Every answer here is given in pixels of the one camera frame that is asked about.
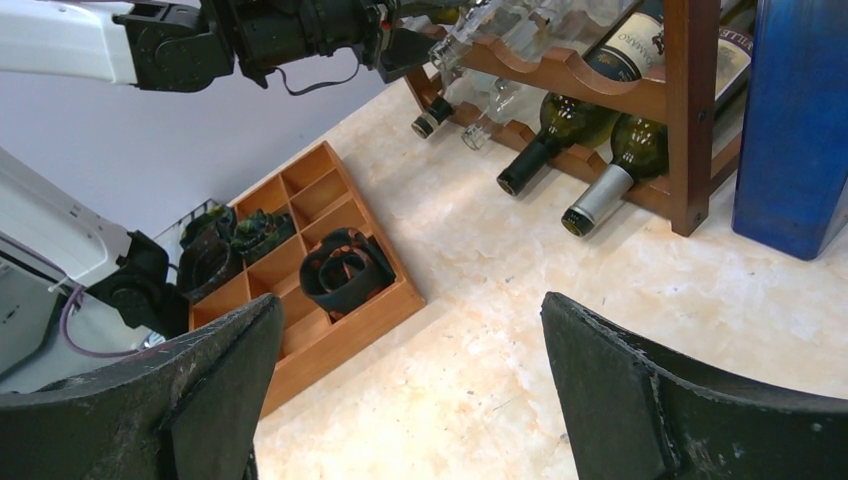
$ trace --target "wall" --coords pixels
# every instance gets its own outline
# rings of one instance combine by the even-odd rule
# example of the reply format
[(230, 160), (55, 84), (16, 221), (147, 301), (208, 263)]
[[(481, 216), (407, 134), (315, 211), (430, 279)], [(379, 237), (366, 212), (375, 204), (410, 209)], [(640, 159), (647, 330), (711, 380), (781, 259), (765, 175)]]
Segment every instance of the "wall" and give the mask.
[[(285, 67), (292, 89), (353, 73), (345, 50)], [(350, 83), (291, 97), (238, 73), (195, 94), (0, 73), (0, 145), (84, 205), (155, 236), (208, 198), (229, 201), (385, 87)]]

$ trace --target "wooden organizer box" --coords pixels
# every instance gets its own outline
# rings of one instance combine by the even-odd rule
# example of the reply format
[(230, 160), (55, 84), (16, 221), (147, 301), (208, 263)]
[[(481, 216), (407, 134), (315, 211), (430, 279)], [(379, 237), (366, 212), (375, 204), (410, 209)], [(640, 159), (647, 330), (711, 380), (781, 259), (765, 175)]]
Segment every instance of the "wooden organizer box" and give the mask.
[[(476, 40), (463, 64), (668, 125), (669, 174), (633, 188), (625, 199), (669, 219), (672, 231), (689, 236), (707, 218), (710, 195), (736, 171), (742, 145), (739, 132), (713, 155), (719, 10), (719, 0), (664, 0), (665, 66), (635, 82), (603, 77), (571, 49), (551, 48), (540, 62), (525, 62), (492, 36)], [(443, 36), (445, 31), (427, 33)], [(422, 110), (441, 90), (438, 75), (429, 78), (423, 68), (407, 75), (406, 81)], [(479, 114), (476, 107), (463, 104), (451, 120), (468, 126)], [(511, 122), (494, 140), (521, 151), (534, 136), (526, 125)], [(594, 182), (605, 165), (594, 150), (579, 145), (551, 162), (587, 183)]]
[[(254, 211), (288, 212), (297, 233), (191, 308), (194, 330), (265, 293), (283, 303), (285, 331), (265, 416), (420, 310), (425, 302), (350, 174), (327, 142), (281, 167), (231, 202), (239, 220)], [(397, 278), (341, 320), (330, 317), (300, 289), (300, 265), (331, 231), (353, 227), (386, 255)]]

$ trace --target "table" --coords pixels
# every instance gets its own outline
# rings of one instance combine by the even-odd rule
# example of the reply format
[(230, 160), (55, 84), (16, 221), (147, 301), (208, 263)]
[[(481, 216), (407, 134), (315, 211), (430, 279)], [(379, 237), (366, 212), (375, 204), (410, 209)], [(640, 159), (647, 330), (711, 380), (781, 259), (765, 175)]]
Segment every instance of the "table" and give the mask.
[(805, 263), (735, 235), (735, 177), (691, 237), (625, 205), (594, 237), (559, 223), (586, 188), (548, 171), (524, 198), (515, 153), (430, 140), (396, 82), (326, 133), (429, 304), (263, 419), (263, 479), (576, 479), (539, 312), (563, 293), (734, 373), (848, 398), (848, 233)]

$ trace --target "wine label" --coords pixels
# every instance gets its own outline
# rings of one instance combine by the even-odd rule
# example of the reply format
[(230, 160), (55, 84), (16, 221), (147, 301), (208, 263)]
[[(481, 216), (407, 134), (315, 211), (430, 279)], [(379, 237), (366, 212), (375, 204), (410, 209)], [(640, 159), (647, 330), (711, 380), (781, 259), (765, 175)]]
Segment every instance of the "wine label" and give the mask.
[(642, 78), (665, 61), (662, 45), (662, 4), (658, 11), (640, 9), (631, 15), (607, 42), (593, 52), (589, 66), (601, 75), (620, 82)]
[(754, 40), (750, 35), (724, 27), (719, 29), (715, 94), (717, 107), (745, 80), (753, 54)]

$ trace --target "beige marble surface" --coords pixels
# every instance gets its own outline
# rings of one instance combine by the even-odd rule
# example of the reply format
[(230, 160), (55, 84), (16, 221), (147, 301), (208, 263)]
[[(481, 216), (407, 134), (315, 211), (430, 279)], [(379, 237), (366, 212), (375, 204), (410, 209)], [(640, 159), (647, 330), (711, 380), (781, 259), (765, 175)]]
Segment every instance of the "beige marble surface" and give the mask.
[(588, 240), (559, 224), (585, 188), (548, 172), (516, 200), (513, 153), (430, 141), (398, 82), (324, 137), (428, 306), (260, 422), (262, 478), (577, 478), (539, 311), (557, 291), (718, 367), (848, 398), (848, 234), (804, 263), (736, 236), (732, 181), (696, 234), (632, 206)]

